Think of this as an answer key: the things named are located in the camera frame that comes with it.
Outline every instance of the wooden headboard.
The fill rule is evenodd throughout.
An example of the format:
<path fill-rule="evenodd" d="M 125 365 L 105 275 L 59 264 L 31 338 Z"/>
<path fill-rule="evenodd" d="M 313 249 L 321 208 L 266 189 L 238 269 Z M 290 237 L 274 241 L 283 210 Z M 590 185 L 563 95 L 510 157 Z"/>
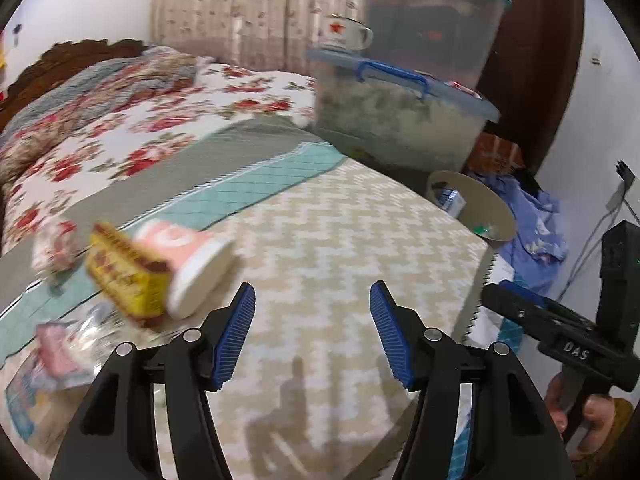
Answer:
<path fill-rule="evenodd" d="M 111 45 L 107 40 L 56 43 L 9 86 L 7 99 L 0 103 L 0 132 L 26 105 L 85 68 L 106 59 L 136 57 L 144 49 L 142 42 L 135 40 L 121 40 Z"/>

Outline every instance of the wall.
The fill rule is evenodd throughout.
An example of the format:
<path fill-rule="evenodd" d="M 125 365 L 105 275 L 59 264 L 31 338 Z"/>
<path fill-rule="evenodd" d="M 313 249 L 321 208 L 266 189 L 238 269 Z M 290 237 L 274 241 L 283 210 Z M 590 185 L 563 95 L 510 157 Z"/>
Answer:
<path fill-rule="evenodd" d="M 591 57 L 600 59 L 593 64 Z M 571 253 L 549 293 L 564 287 L 587 236 L 611 207 L 622 180 L 616 162 L 624 160 L 640 176 L 640 61 L 603 0 L 585 0 L 584 41 L 574 88 L 554 143 L 537 174 L 540 186 L 562 203 L 566 240 Z M 623 205 L 618 220 L 634 222 Z M 608 222 L 597 231 L 600 239 Z M 594 318 L 600 295 L 600 251 L 562 299 L 562 304 Z M 538 354 L 531 340 L 522 359 L 539 389 L 558 367 Z M 636 402 L 640 389 L 632 395 Z"/>
<path fill-rule="evenodd" d="M 4 33 L 6 79 L 12 83 L 54 43 L 150 39 L 151 0 L 23 0 Z M 15 25 L 22 24 L 18 46 Z"/>

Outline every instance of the hand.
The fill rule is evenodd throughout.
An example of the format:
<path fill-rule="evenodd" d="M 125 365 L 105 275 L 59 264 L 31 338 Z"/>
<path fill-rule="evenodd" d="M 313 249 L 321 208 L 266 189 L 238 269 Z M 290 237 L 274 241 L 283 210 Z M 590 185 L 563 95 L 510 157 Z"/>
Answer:
<path fill-rule="evenodd" d="M 556 428 L 558 428 L 560 434 L 563 434 L 566 429 L 567 418 L 558 405 L 561 393 L 562 373 L 559 373 L 549 383 L 546 390 L 545 404 L 549 413 L 551 413 L 551 418 L 556 424 Z M 581 460 L 595 453 L 604 444 L 616 418 L 615 403 L 611 397 L 592 395 L 582 407 L 582 416 L 584 420 L 591 423 L 591 429 L 584 436 L 576 451 L 569 456 L 572 461 Z"/>

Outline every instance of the beige patterned tablecloth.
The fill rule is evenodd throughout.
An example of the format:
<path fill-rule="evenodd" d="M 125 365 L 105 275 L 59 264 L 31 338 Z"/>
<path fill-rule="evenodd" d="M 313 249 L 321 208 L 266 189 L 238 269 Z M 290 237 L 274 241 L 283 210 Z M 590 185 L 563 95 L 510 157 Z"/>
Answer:
<path fill-rule="evenodd" d="M 347 160 L 333 171 L 215 224 L 236 238 L 237 264 L 210 308 L 243 281 L 255 318 L 231 381 L 209 402 L 235 480 L 367 479 L 395 456 L 412 418 L 369 313 L 384 279 L 398 304 L 452 333 L 487 245 L 401 184 Z M 191 320 L 190 326 L 198 320 Z M 26 350 L 0 372 L 4 387 Z M 37 455 L 0 422 L 25 460 Z M 156 411 L 162 472 L 175 479 L 166 412 Z"/>

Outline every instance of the yellow box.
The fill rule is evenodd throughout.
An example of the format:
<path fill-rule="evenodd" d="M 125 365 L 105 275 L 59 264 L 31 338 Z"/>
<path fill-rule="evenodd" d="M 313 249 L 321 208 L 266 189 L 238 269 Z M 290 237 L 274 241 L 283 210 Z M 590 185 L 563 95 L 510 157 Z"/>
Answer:
<path fill-rule="evenodd" d="M 89 242 L 87 270 L 121 311 L 142 322 L 164 314 L 172 277 L 165 259 L 135 245 L 107 222 L 94 226 Z"/>

